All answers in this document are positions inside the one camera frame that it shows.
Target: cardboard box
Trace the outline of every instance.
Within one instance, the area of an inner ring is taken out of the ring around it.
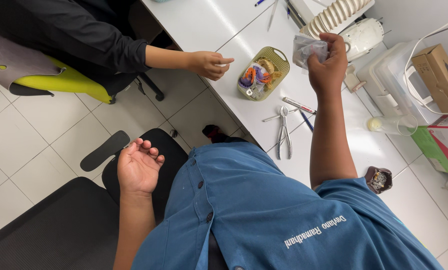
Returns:
[[[436,170],[448,173],[448,115],[430,126],[419,126],[411,137]]]
[[[443,46],[425,48],[411,60],[441,112],[448,113],[448,56]]]

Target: blue shirt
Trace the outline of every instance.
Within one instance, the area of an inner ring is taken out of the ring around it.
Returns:
[[[364,178],[314,192],[246,142],[191,151],[132,269],[207,269],[210,229],[230,269],[443,269]]]

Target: hand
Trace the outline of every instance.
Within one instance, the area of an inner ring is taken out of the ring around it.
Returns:
[[[217,52],[197,51],[190,53],[187,69],[203,77],[217,81],[229,70],[229,63],[232,62],[234,62],[234,58],[222,58],[222,55]]]
[[[117,163],[117,176],[121,186],[121,195],[150,196],[164,164],[164,156],[157,148],[151,148],[149,141],[135,139],[131,145],[121,151]]]
[[[331,33],[321,33],[319,37],[327,42],[328,58],[322,64],[319,63],[315,54],[308,58],[309,81],[318,100],[336,95],[341,97],[341,85],[347,69],[344,39]]]

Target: blue pen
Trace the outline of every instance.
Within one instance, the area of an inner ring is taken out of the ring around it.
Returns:
[[[264,0],[259,0],[259,2],[257,2],[254,6],[257,7],[257,5],[259,5],[262,2],[264,2]]]
[[[306,121],[306,124],[308,124],[309,129],[311,129],[311,132],[314,132],[314,127],[312,127],[311,122],[309,122],[309,119],[306,117],[304,112],[302,110],[299,110],[301,112],[302,118]]]

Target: green wicker basket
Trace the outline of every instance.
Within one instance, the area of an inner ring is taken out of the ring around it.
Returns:
[[[282,59],[281,56],[279,56],[276,51],[280,52],[283,56],[284,59]],[[270,61],[271,63],[274,64],[275,66],[275,71],[281,71],[283,73],[283,75],[280,78],[274,79],[272,80],[273,83],[273,87],[270,89],[266,89],[264,91],[264,95],[261,99],[256,100],[254,98],[252,98],[251,96],[247,95],[240,87],[239,87],[239,83],[238,83],[238,89],[239,91],[245,95],[247,98],[249,98],[252,101],[263,101],[265,100],[273,91],[274,89],[276,89],[276,87],[281,83],[282,80],[284,80],[284,78],[286,77],[287,73],[289,73],[289,61],[287,60],[286,55],[281,52],[280,50],[273,48],[273,47],[264,47],[262,48],[257,55],[251,60],[251,62],[249,63],[249,65],[251,65],[252,63],[257,62],[257,60],[259,59],[266,59],[268,61]],[[247,71],[247,67],[245,68],[245,70],[241,73],[241,76],[244,76],[244,74]]]

